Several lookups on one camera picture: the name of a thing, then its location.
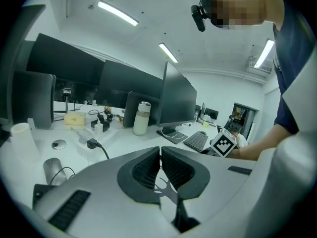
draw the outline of desk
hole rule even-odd
[[[54,110],[64,110],[64,108],[65,103],[54,102]],[[73,109],[74,104],[68,104],[68,108]],[[96,115],[88,114],[88,111],[92,109],[96,109],[102,112],[104,110],[104,107],[83,105],[80,107],[79,110],[79,112],[86,113],[85,123],[86,128],[88,130],[91,130],[90,122],[96,119]],[[123,116],[121,109],[113,108],[112,113]],[[81,170],[92,164],[90,161],[88,161],[87,159],[78,154],[73,141],[74,132],[71,131],[71,127],[72,126],[64,125],[64,121],[61,120],[54,122],[52,127],[48,130],[38,129],[34,131],[33,137],[38,147],[38,150],[41,154],[41,160],[38,163],[33,164],[32,166],[26,166],[24,163],[21,163],[18,159],[15,158],[10,140],[7,140],[7,142],[3,144],[3,146],[0,148],[0,173],[2,180],[8,189],[9,194],[14,200],[17,200],[32,208],[32,195],[34,184],[47,184],[43,170],[43,162],[49,158],[59,158],[62,167],[71,167],[75,171],[75,173],[80,172]],[[102,138],[101,142],[110,158],[115,158],[133,151],[153,146],[174,146],[184,150],[195,152],[183,143],[174,145],[170,141],[158,135],[156,133],[157,130],[158,127],[150,126],[148,127],[146,135],[141,137],[136,136],[132,133],[132,128],[124,128],[122,124],[118,121],[118,119],[116,119],[110,124],[110,128],[106,132],[104,132],[104,137]],[[208,128],[204,128],[200,123],[195,123],[191,126],[179,126],[177,127],[177,130],[184,133],[187,136],[191,136],[197,131],[205,131],[208,136],[205,148],[210,146],[209,141],[218,134],[216,127],[209,126]],[[51,144],[53,141],[57,139],[64,139],[67,143],[67,146],[62,150],[54,150],[51,147]],[[226,186],[225,197],[222,197],[219,194],[221,193],[221,189],[215,189],[215,191],[217,191],[217,193],[215,193],[216,198],[210,199],[214,200],[217,204],[216,208],[211,209],[211,211],[216,212],[228,202],[228,200],[241,188],[241,186],[248,178],[248,176],[245,175],[229,172],[226,170],[226,168],[228,168],[231,165],[236,165],[252,169],[256,162],[225,159],[213,156],[210,156],[210,158],[215,159],[215,172],[214,174],[211,174],[211,178],[218,177],[217,181],[213,183],[213,186],[222,187],[223,183],[219,180],[219,177],[222,177],[222,175],[220,175],[219,172],[226,172],[226,179],[230,179],[231,181],[229,183],[229,189],[228,184]],[[98,159],[98,161],[103,160],[106,160],[105,155],[101,155]],[[65,170],[65,173],[67,177],[69,177],[72,174],[71,171],[67,169]],[[157,185],[160,188],[166,186],[166,184],[161,179],[158,180]],[[168,199],[167,197],[161,198],[161,201],[166,202],[166,206],[162,207],[162,211],[164,211],[164,209],[172,207],[173,205],[173,203],[171,203],[170,199]],[[166,213],[166,217],[172,220],[175,211],[172,211],[172,213],[172,215]]]

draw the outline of air conditioner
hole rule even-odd
[[[254,61],[251,61],[249,63],[249,67],[247,68],[247,72],[263,78],[267,78],[272,72],[271,67],[262,64],[259,68],[254,68],[255,65],[256,63]]]

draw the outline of fluorescent light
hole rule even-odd
[[[172,52],[165,46],[164,43],[159,44],[160,48],[164,50],[164,52],[173,60],[173,62],[178,62],[178,60],[173,56]]]
[[[265,58],[267,57],[268,53],[271,51],[272,47],[274,45],[274,41],[272,40],[267,40],[266,46],[262,52],[262,54],[260,55],[259,60],[257,61],[256,65],[254,66],[254,68],[259,68],[262,63],[264,62]]]
[[[130,24],[132,24],[134,26],[136,26],[138,24],[138,21],[131,18],[130,16],[128,16],[127,14],[122,12],[121,10],[113,7],[112,5],[107,4],[106,2],[100,1],[100,2],[98,2],[98,6],[102,9],[105,9],[107,11],[112,12],[113,14],[119,16],[120,18],[124,19],[125,21],[129,22]]]

